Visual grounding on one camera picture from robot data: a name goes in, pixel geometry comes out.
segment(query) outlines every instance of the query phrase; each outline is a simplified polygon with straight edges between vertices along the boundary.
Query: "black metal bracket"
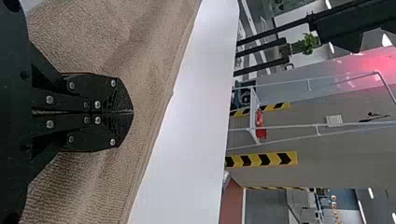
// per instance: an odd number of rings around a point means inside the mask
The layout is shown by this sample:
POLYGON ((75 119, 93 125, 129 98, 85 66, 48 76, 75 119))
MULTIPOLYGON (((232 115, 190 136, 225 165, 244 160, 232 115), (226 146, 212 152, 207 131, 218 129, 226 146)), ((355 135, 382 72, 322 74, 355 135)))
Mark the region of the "black metal bracket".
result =
POLYGON ((58 152, 119 147, 134 107, 119 78, 59 73, 29 41, 18 0, 0 1, 0 27, 0 224, 13 224, 58 152))

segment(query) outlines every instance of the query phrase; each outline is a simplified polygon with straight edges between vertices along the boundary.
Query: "black pipe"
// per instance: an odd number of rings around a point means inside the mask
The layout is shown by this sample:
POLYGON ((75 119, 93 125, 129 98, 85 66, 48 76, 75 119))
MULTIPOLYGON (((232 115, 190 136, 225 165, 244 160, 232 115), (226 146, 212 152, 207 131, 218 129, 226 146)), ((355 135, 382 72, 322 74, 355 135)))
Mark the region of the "black pipe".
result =
POLYGON ((330 16, 332 14, 338 13, 338 12, 343 11, 343 10, 347 10, 349 8, 352 8, 352 7, 357 7, 359 5, 365 4, 365 3, 370 2, 370 1, 373 1, 373 0, 355 0, 355 1, 351 1, 351 2, 345 3, 345 4, 341 5, 341 6, 334 7, 334 8, 329 9, 329 10, 321 11, 318 14, 312 13, 312 14, 307 15, 306 17, 301 18, 301 19, 299 19, 297 21, 292 21, 292 22, 287 23, 285 25, 276 27, 276 28, 274 28, 272 30, 265 31, 265 32, 262 32, 260 34, 253 35, 253 36, 250 36, 248 38, 239 40, 239 41, 236 42, 236 46, 241 46, 241 45, 250 43, 250 42, 255 41, 257 39, 261 39, 261 38, 267 37, 268 35, 276 35, 279 32, 282 32, 282 31, 285 31, 285 30, 289 30, 289 29, 291 29, 291 28, 293 28, 295 26, 299 26, 299 25, 302 25, 304 23, 309 23, 309 30, 310 31, 315 31, 315 30, 317 30, 316 29, 316 21, 318 19, 330 16))
POLYGON ((274 67, 274 66, 278 66, 278 65, 281 65, 281 64, 289 63, 289 62, 290 62, 289 57, 284 57, 284 58, 273 60, 273 61, 268 62, 268 63, 260 63, 260 64, 257 64, 255 66, 251 66, 251 67, 244 68, 244 69, 241 69, 241 70, 238 70, 238 71, 234 71, 233 72, 233 76, 234 77, 239 77, 239 76, 242 76, 242 75, 245 75, 245 74, 249 74, 251 72, 256 72, 256 71, 259 71, 259 70, 262 70, 262 69, 265 69, 265 68, 274 67))
POLYGON ((254 52, 257 52, 257 51, 260 51, 260 50, 269 49, 269 48, 272 48, 272 47, 275 47, 275 46, 281 46, 281 45, 285 45, 285 44, 286 44, 286 38, 282 37, 282 38, 280 38, 278 40, 274 40, 274 41, 269 42, 267 44, 260 45, 260 46, 258 46, 256 48, 246 49, 244 51, 237 52, 235 54, 235 58, 243 57, 243 56, 249 55, 251 53, 254 53, 254 52))
POLYGON ((292 21, 292 22, 287 23, 287 24, 285 24, 283 26, 276 27, 275 29, 272 29, 272 30, 269 30, 269 31, 265 31, 265 32, 259 33, 257 35, 253 35, 253 36, 250 36, 248 38, 239 40, 239 41, 236 42, 236 46, 241 46, 241 45, 250 43, 250 42, 255 41, 257 39, 264 38, 264 37, 266 37, 268 35, 275 35, 275 34, 277 34, 279 32, 282 32, 282 31, 285 31, 285 30, 289 30, 290 28, 302 25, 302 24, 307 23, 307 22, 308 22, 308 18, 307 17, 299 19, 297 21, 292 21))

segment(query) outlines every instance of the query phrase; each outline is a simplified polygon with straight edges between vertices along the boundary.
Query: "light fixture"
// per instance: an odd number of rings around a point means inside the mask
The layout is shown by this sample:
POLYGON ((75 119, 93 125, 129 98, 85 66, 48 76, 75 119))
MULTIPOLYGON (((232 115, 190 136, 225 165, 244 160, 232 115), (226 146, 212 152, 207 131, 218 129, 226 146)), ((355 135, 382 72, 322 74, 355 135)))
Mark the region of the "light fixture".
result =
POLYGON ((364 224, 367 224, 367 222, 366 222, 366 217, 364 216, 364 212, 363 212, 363 207, 361 207, 361 201, 358 201, 358 204, 359 204, 359 209, 361 210, 361 219, 363 219, 363 223, 364 224))
POLYGON ((374 198, 374 194, 373 194, 373 190, 371 188, 369 188, 369 194, 370 194, 370 198, 374 198))
POLYGON ((332 53, 334 53, 334 46, 332 45, 332 42, 329 42, 329 47, 330 47, 330 50, 332 51, 332 53))
POLYGON ((326 7, 328 9, 332 9, 332 5, 330 4, 330 1, 329 0, 325 0, 325 2, 326 2, 326 7))
POLYGON ((392 42, 390 42, 389 37, 386 34, 382 35, 382 46, 384 47, 392 46, 392 42))

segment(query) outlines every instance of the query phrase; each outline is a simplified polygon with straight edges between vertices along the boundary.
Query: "small sign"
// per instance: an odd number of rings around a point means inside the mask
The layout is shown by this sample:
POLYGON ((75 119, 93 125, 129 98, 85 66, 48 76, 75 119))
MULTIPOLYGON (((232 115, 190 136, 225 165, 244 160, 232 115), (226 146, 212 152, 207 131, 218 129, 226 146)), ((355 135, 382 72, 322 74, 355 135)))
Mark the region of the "small sign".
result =
POLYGON ((341 115, 331 115, 331 116, 326 116, 327 123, 329 124, 329 127, 338 127, 341 126, 343 123, 343 118, 341 115))

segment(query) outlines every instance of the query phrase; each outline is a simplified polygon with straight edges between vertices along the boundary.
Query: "green object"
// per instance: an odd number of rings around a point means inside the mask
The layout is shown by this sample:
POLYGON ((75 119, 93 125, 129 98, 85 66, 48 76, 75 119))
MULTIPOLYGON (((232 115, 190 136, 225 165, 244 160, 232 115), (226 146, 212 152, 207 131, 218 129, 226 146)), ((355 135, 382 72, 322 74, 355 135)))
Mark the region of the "green object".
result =
POLYGON ((303 54, 310 55, 314 52, 314 48, 317 48, 320 43, 318 37, 313 36, 311 33, 304 34, 304 40, 299 41, 300 46, 302 46, 303 54))

